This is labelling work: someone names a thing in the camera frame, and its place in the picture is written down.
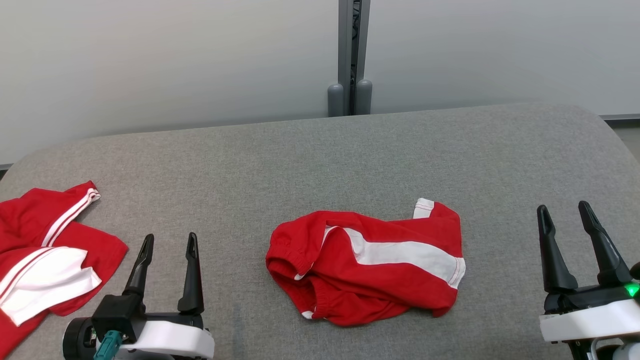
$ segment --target gray table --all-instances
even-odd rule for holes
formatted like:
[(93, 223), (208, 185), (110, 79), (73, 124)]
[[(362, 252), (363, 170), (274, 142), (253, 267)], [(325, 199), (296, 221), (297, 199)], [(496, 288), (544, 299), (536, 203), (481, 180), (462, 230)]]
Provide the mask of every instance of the gray table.
[[(173, 311), (184, 244), (196, 232), (217, 359), (570, 359), (538, 328), (545, 293), (536, 207), (549, 207), (579, 283), (593, 284), (578, 201), (590, 201), (632, 265), (640, 260), (639, 170), (596, 115), (516, 104), (81, 140), (16, 163), (0, 200), (32, 187), (97, 184), (102, 198), (79, 221), (132, 251), (74, 316), (122, 290), (147, 233), (156, 235), (156, 252), (145, 303)], [(265, 269), (269, 236), (282, 222), (318, 209), (408, 218), (419, 197), (462, 219), (467, 273), (444, 317), (414, 309), (347, 329), (311, 322)], [(48, 317), (10, 359), (59, 359), (69, 320)]]

